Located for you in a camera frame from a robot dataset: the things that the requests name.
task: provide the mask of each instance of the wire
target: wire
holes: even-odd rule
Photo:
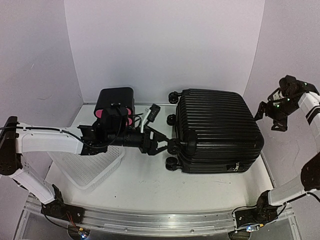
[[[142,116],[144,113],[139,113],[139,114],[134,114],[134,115],[131,115],[132,117],[137,117],[137,116]]]
[[[76,228],[79,231],[79,228],[75,225],[74,221],[72,220],[72,216],[69,215],[67,212],[66,212],[66,216],[68,217],[69,221],[72,223],[74,228]]]
[[[235,208],[235,209],[232,211],[231,216],[235,219],[236,216],[234,216],[234,213],[235,213],[236,210],[242,209],[242,208],[252,209],[252,208],[255,208],[256,206],[257,206],[257,205],[254,205],[254,206],[239,206],[239,207]]]
[[[27,127],[22,127],[22,126],[4,126],[4,127],[0,127],[0,130],[4,130],[4,129],[26,129],[26,130],[49,130],[49,131],[55,131],[55,132],[60,132],[60,133],[65,133],[68,134],[72,137],[74,137],[75,139],[77,139],[79,142],[81,142],[83,145],[92,148],[92,149],[104,149],[107,146],[113,144],[115,142],[115,140],[117,139],[117,137],[120,134],[121,131],[121,127],[122,127],[122,122],[123,122],[123,118],[121,118],[120,120],[120,124],[119,124],[119,129],[118,132],[116,134],[116,136],[114,137],[114,139],[107,143],[106,145],[103,146],[92,146],[86,142],[84,142],[80,137],[78,137],[77,135],[73,134],[72,132],[63,130],[63,129],[58,129],[58,128],[54,128],[54,127],[40,127],[40,126],[27,126]]]
[[[137,121],[139,121],[139,125],[137,126],[137,127],[140,127],[140,125],[141,125],[141,123],[142,123],[142,119],[141,119],[141,117],[140,116],[135,116],[135,118],[138,118],[137,120],[134,120],[134,122],[137,122]]]
[[[282,208],[282,210],[279,212],[279,214],[272,221],[276,220],[284,212],[286,207],[287,207],[287,203],[284,204],[284,207]]]
[[[317,195],[315,195],[313,192],[307,192],[306,194],[309,194],[309,195],[311,195],[311,196],[313,196],[315,199],[317,199],[318,200],[318,202],[320,203],[320,198],[317,196]]]
[[[18,129],[20,127],[18,126],[3,126],[3,127],[0,127],[0,130],[4,130],[4,129]]]
[[[53,225],[56,225],[57,227],[62,228],[62,229],[66,229],[66,230],[68,230],[68,231],[72,231],[72,232],[78,233],[78,231],[76,231],[76,230],[70,229],[70,228],[65,227],[65,226],[61,226],[61,225],[59,225],[59,224],[51,221],[51,220],[47,217],[47,215],[45,215],[44,213],[43,213],[43,215],[44,215],[45,219],[47,219],[47,220],[48,220],[50,223],[52,223]]]

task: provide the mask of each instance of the white floor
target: white floor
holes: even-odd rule
[[[149,106],[138,105],[142,113]],[[95,121],[94,105],[84,105],[74,125]],[[170,136],[167,116],[175,106],[162,105],[153,128]],[[193,175],[165,168],[167,152],[157,156],[126,148],[120,167],[92,192],[77,189],[53,163],[46,180],[58,186],[66,203],[108,210],[134,212],[215,212],[254,205],[258,196],[272,189],[261,157],[245,173]]]

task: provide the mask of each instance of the mesh basket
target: mesh basket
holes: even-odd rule
[[[93,191],[119,167],[125,148],[108,146],[107,152],[91,156],[58,151],[48,154],[77,188]]]

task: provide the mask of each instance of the suitcase ridges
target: suitcase ridges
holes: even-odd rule
[[[196,133],[191,157],[181,152],[182,171],[188,173],[239,172],[249,169],[260,155],[261,132],[243,98],[234,92],[189,89],[182,92],[176,112],[176,133],[182,139]]]

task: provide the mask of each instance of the pink component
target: pink component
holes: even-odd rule
[[[95,115],[96,115],[97,118],[100,119],[101,115],[102,115],[102,109],[95,111]]]
[[[131,114],[132,114],[131,109],[130,109],[130,108],[127,108],[127,110],[128,110],[128,115],[131,115]],[[99,110],[95,111],[95,115],[96,115],[96,117],[97,117],[98,119],[101,118],[101,116],[102,116],[102,111],[103,111],[102,109],[99,109]]]
[[[128,122],[129,122],[129,124],[126,123],[126,126],[130,126],[133,123],[133,121],[132,121],[132,119],[130,117],[128,117]]]

